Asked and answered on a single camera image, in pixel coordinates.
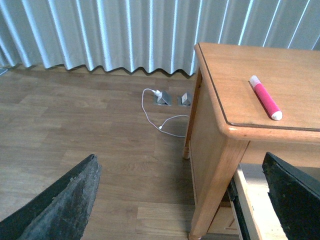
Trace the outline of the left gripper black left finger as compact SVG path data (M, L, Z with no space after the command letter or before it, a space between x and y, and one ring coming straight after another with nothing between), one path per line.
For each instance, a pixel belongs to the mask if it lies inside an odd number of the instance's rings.
M79 240L88 224L102 166L89 155L0 223L2 240Z

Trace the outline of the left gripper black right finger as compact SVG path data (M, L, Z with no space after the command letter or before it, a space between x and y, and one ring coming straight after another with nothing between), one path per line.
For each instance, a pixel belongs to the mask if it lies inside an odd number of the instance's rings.
M272 207L289 240L320 238L320 181L271 152L262 163Z

